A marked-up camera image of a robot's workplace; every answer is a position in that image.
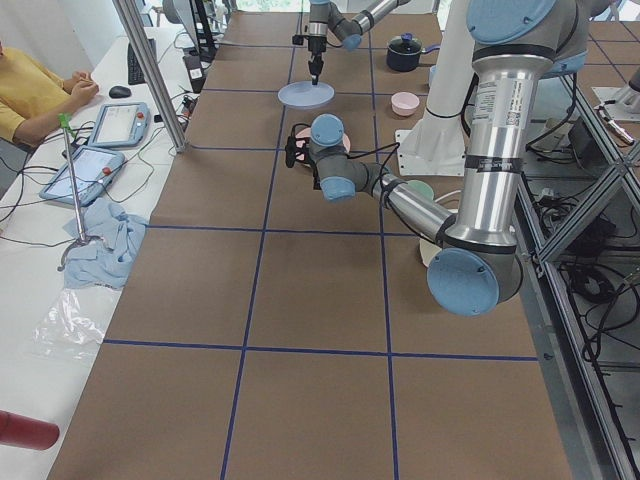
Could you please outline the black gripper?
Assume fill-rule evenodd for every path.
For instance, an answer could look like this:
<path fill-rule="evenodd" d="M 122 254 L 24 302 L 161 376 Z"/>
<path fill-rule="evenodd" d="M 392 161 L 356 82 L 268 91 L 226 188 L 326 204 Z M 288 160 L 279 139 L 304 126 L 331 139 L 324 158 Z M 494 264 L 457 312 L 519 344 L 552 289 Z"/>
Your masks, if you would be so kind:
<path fill-rule="evenodd" d="M 318 85 L 319 75 L 322 73 L 324 65 L 322 56 L 326 52 L 327 37 L 325 34 L 294 34 L 292 36 L 294 45 L 302 46 L 304 42 L 307 42 L 308 51 L 310 52 L 308 69 L 311 74 L 311 83 L 312 85 Z"/>
<path fill-rule="evenodd" d="M 293 168 L 296 164 L 310 167 L 308 140 L 289 137 L 285 146 L 285 165 Z"/>

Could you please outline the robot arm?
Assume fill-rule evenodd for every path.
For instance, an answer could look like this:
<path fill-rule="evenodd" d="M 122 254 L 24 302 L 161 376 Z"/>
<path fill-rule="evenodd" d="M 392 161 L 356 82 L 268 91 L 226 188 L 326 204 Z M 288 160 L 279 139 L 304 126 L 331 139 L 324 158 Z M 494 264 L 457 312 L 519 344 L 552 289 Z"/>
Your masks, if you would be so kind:
<path fill-rule="evenodd" d="M 308 22 L 303 31 L 292 36 L 294 45 L 307 42 L 310 59 L 308 69 L 311 84 L 316 86 L 323 70 L 323 54 L 328 45 L 327 34 L 331 32 L 347 51 L 356 49 L 363 35 L 379 23 L 387 14 L 408 3 L 408 0 L 374 1 L 352 19 L 347 19 L 339 8 L 329 0 L 310 1 Z"/>
<path fill-rule="evenodd" d="M 446 310 L 476 316 L 510 299 L 522 270 L 511 230 L 538 82 L 584 64 L 589 21 L 604 1 L 455 1 L 423 117 L 396 134 L 400 174 L 349 156 L 342 121 L 316 117 L 290 136 L 326 200 L 365 192 L 439 247 L 427 283 Z"/>

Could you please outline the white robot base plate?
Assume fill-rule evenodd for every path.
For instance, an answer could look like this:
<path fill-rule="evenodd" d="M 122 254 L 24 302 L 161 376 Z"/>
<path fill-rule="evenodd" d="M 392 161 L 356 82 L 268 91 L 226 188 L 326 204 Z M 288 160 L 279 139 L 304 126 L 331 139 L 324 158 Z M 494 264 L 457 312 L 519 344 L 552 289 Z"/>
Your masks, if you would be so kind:
<path fill-rule="evenodd" d="M 397 157 L 402 176 L 463 176 L 465 143 L 459 128 L 435 135 L 396 130 L 395 139 L 400 144 Z"/>

